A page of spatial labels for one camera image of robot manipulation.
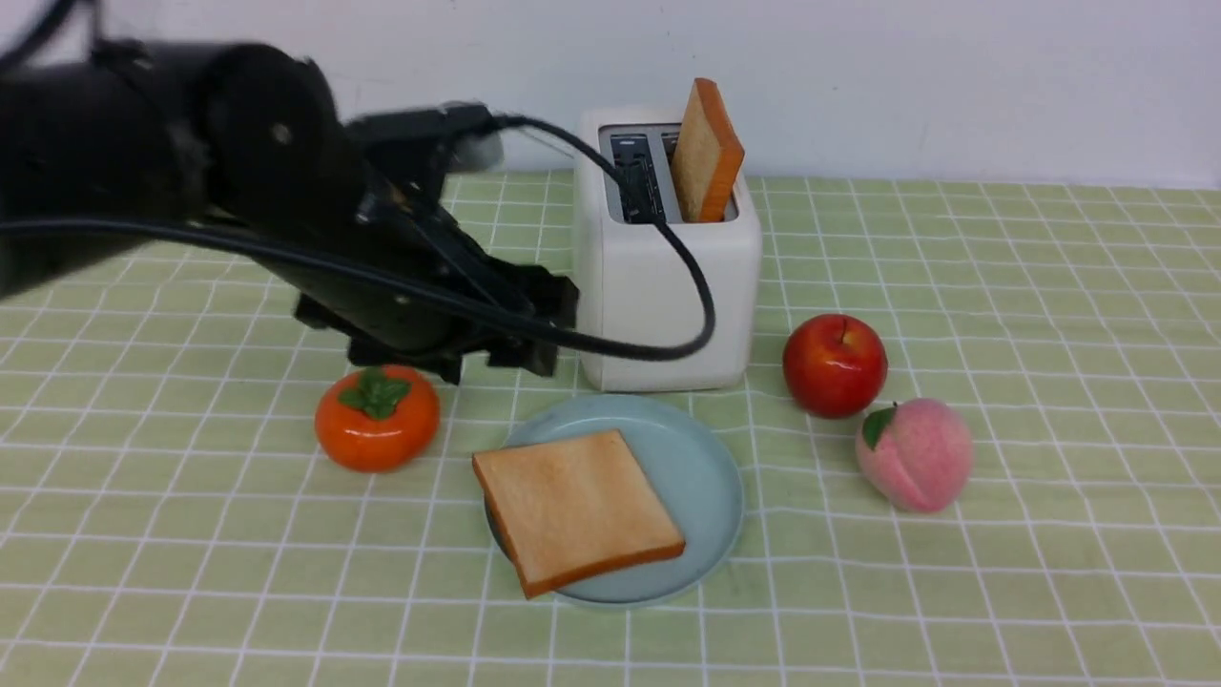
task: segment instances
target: apple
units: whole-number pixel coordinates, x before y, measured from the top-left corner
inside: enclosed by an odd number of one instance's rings
[[[882,337],[851,315],[827,312],[797,326],[784,345],[784,382],[806,412],[840,420],[869,408],[890,371]]]

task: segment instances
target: toaster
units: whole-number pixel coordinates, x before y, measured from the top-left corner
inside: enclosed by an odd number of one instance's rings
[[[723,221],[683,221],[670,160],[681,106],[623,106],[586,111],[576,131],[647,199],[646,212],[618,184],[578,157],[573,199],[573,281],[580,288],[576,328],[653,347],[695,337],[700,297],[686,266],[651,223],[664,216],[703,270],[717,327],[708,345],[678,361],[631,361],[579,355],[581,375],[606,393],[696,392],[736,386],[746,372],[755,328],[763,237],[755,203],[739,172]]]

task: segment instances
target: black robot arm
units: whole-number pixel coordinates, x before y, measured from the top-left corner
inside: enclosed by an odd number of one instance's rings
[[[98,40],[87,60],[0,72],[0,299],[171,239],[256,260],[299,290],[302,322],[349,338],[354,365],[458,384],[476,351],[549,377],[559,347],[702,349],[711,293],[662,218],[705,304],[703,331],[675,348],[571,331],[570,279],[486,254],[446,211],[447,174],[495,161],[499,132],[521,126],[618,173],[563,129],[477,103],[344,123],[316,65],[256,43]]]

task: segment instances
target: toast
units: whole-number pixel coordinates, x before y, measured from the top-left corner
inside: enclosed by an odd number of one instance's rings
[[[686,550],[617,430],[482,451],[471,462],[526,599]]]
[[[746,151],[716,82],[695,79],[670,161],[685,222],[723,221]]]

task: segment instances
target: plate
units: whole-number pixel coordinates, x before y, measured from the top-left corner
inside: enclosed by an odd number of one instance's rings
[[[641,564],[554,592],[578,605],[640,608],[678,597],[717,570],[741,533],[746,498],[729,449],[691,416],[646,397],[593,394],[558,404],[519,426],[505,447],[523,447],[618,430],[650,484],[686,538],[668,561]],[[507,556],[484,499],[488,530]]]

